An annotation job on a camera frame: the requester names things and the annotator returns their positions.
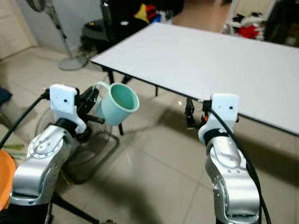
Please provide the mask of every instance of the fan stand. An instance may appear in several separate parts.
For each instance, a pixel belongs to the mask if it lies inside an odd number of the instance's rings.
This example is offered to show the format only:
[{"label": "fan stand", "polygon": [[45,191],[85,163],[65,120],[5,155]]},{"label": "fan stand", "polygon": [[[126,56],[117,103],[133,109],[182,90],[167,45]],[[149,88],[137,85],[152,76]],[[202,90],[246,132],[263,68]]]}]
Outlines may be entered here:
[{"label": "fan stand", "polygon": [[83,68],[85,65],[87,65],[88,63],[88,59],[85,58],[84,56],[77,56],[74,57],[71,54],[70,48],[67,45],[66,42],[66,35],[62,29],[61,26],[61,22],[59,20],[58,14],[54,8],[54,4],[53,1],[50,0],[47,4],[46,4],[46,13],[50,16],[50,18],[52,19],[52,21],[54,22],[57,30],[59,31],[59,34],[61,36],[61,39],[63,40],[64,43],[64,47],[69,55],[69,58],[63,59],[62,61],[59,62],[58,67],[61,70],[65,70],[65,71],[70,71],[70,70],[78,70],[80,68]]}]

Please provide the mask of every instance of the mug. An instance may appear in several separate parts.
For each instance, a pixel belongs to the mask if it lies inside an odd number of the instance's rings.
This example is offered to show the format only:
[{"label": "mug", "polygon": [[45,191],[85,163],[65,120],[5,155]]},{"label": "mug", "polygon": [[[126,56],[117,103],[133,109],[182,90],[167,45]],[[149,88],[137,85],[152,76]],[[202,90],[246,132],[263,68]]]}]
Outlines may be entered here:
[{"label": "mug", "polygon": [[102,85],[108,90],[97,107],[97,115],[105,119],[105,124],[119,125],[127,116],[138,110],[139,98],[127,85],[122,83],[108,85],[98,82],[94,88],[97,85]]}]

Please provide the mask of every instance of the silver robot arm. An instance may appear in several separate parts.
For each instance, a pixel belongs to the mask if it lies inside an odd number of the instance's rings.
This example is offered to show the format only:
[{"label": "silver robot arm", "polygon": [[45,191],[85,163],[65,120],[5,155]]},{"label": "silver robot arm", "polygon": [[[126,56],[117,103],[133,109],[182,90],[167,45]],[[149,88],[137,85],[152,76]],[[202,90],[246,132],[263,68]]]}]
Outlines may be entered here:
[{"label": "silver robot arm", "polygon": [[[210,106],[232,131],[237,120],[239,98],[231,94],[213,94]],[[210,112],[206,124],[199,129],[199,139],[206,144],[206,171],[213,183],[217,222],[257,223],[259,193],[246,169],[246,159]]]},{"label": "silver robot arm", "polygon": [[98,91],[91,89],[80,96],[73,87],[62,84],[50,87],[50,108],[56,123],[29,144],[27,158],[14,175],[10,204],[36,206],[50,203],[59,171],[72,153],[72,135],[85,131],[82,118],[86,119],[96,102]]},{"label": "silver robot arm", "polygon": [[26,161],[15,172],[10,203],[22,206],[49,203],[72,143],[68,131],[55,125],[36,136],[28,147]]}]

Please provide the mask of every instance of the table top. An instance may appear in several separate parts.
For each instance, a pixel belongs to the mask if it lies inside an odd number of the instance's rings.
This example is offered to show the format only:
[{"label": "table top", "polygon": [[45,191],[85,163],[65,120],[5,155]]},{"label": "table top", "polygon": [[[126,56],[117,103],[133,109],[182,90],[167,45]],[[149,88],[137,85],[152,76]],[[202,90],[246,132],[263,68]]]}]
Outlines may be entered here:
[{"label": "table top", "polygon": [[240,115],[299,135],[299,49],[155,23],[92,62],[195,99],[237,94]]}]

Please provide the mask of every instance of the metal stand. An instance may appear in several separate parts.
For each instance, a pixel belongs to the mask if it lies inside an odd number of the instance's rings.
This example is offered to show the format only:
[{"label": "metal stand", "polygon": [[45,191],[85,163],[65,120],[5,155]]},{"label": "metal stand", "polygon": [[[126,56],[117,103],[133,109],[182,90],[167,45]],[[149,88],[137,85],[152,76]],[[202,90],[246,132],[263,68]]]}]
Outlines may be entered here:
[{"label": "metal stand", "polygon": [[66,42],[67,37],[62,29],[61,22],[59,20],[57,12],[54,8],[54,4],[53,4],[52,0],[47,2],[46,13],[50,16],[50,18],[52,19],[52,21],[54,22],[54,24],[56,26],[56,29],[59,31],[61,39],[63,40],[63,43],[64,43],[64,47],[69,55],[68,59],[64,59],[59,62],[58,67],[61,70],[70,71],[70,70],[78,70],[78,69],[84,67],[85,65],[87,65],[87,63],[88,63],[87,58],[85,58],[83,56],[73,57],[73,55],[71,54],[69,46],[67,45],[67,42]]},{"label": "metal stand", "polygon": [[81,217],[82,219],[85,219],[86,221],[88,221],[90,223],[93,223],[93,224],[100,223],[99,220],[93,218],[92,216],[88,215],[87,213],[83,212],[82,210],[76,208],[75,206],[71,205],[70,203],[68,203],[67,201],[62,199],[62,197],[56,192],[54,192],[51,202],[65,210],[73,213],[74,215],[77,215],[77,216]]}]

